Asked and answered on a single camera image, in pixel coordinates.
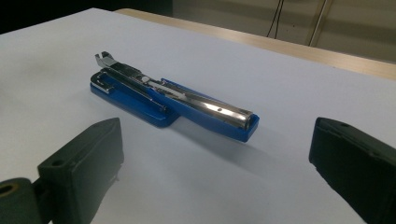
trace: white tabletop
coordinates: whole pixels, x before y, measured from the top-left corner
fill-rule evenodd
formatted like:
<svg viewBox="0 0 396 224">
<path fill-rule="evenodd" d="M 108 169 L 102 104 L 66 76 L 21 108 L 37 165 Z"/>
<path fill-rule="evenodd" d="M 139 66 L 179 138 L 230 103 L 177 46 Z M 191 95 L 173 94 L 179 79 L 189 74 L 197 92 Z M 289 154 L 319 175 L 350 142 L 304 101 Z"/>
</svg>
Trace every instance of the white tabletop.
<svg viewBox="0 0 396 224">
<path fill-rule="evenodd" d="M 0 35 L 0 176 L 95 122 L 121 121 L 125 163 L 92 223 L 363 223 L 308 161 L 317 117 L 396 147 L 396 81 L 90 9 Z M 261 117 L 247 143 L 179 118 L 158 129 L 90 92 L 110 52 Z"/>
</svg>

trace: dark background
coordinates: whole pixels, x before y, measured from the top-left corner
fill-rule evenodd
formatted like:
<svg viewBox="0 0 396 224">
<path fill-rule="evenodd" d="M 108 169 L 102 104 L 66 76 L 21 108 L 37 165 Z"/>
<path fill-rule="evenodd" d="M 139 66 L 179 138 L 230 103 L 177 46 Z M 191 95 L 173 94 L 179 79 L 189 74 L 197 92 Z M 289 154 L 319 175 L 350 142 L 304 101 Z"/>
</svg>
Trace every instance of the dark background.
<svg viewBox="0 0 396 224">
<path fill-rule="evenodd" d="M 172 16 L 172 0 L 11 0 L 3 3 L 0 9 L 0 34 L 58 19 L 92 7 L 110 11 L 128 7 Z"/>
</svg>

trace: open stapler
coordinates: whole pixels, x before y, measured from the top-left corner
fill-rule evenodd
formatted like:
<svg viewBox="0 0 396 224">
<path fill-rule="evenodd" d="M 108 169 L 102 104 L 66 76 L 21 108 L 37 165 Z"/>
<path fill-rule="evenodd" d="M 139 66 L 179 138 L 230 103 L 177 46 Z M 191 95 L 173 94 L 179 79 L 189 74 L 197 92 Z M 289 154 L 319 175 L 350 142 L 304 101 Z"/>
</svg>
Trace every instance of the open stapler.
<svg viewBox="0 0 396 224">
<path fill-rule="evenodd" d="M 91 78 L 91 90 L 157 127 L 183 116 L 202 127 L 246 142 L 259 124 L 252 112 L 162 78 L 155 80 L 107 52 L 95 55 L 103 67 Z"/>
</svg>

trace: cable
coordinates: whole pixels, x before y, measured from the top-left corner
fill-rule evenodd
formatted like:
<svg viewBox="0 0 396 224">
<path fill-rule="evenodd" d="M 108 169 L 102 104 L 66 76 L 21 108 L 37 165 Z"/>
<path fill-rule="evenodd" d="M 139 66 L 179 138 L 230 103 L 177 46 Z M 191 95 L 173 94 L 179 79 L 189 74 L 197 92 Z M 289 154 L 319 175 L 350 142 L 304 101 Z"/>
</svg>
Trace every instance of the cable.
<svg viewBox="0 0 396 224">
<path fill-rule="evenodd" d="M 284 3 L 284 2 L 285 2 L 285 0 L 282 0 L 282 4 L 280 5 L 279 14 L 277 15 L 276 31 L 275 31 L 275 37 L 274 37 L 274 39 L 276 39 L 276 36 L 277 36 L 277 27 L 279 26 L 280 13 L 282 12 L 282 8 L 283 8 L 283 3 Z"/>
<path fill-rule="evenodd" d="M 276 11 L 275 11 L 275 14 L 274 14 L 274 17 L 273 17 L 273 21 L 272 21 L 272 23 L 271 23 L 271 27 L 270 27 L 270 29 L 268 30 L 267 37 L 270 35 L 271 30 L 272 30 L 272 27 L 273 27 L 273 25 L 274 25 L 275 18 L 276 18 L 276 14 L 277 14 L 277 11 L 279 10 L 280 2 L 282 2 L 282 0 L 279 0 L 279 2 L 277 2 Z"/>
</svg>

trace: silver metal part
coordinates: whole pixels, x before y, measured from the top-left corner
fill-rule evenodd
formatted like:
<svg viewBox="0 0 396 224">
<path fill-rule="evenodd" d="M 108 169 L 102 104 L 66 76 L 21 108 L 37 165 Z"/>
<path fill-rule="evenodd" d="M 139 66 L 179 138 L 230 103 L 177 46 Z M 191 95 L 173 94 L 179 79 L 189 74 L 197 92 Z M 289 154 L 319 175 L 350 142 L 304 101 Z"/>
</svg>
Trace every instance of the silver metal part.
<svg viewBox="0 0 396 224">
<path fill-rule="evenodd" d="M 111 71 L 118 74 L 114 78 L 120 81 L 123 85 L 139 92 L 145 97 L 149 98 L 145 92 L 145 89 L 149 87 L 169 98 L 191 106 L 214 118 L 223 120 L 224 122 L 235 127 L 239 127 L 244 130 L 248 129 L 249 127 L 250 117 L 253 113 L 248 110 L 205 97 L 201 94 L 197 94 L 194 91 L 186 90 L 172 83 L 161 82 L 152 79 L 127 64 L 115 61 L 113 57 L 107 52 L 102 52 L 101 55 L 96 54 L 95 58 L 99 66 L 110 69 Z"/>
</svg>

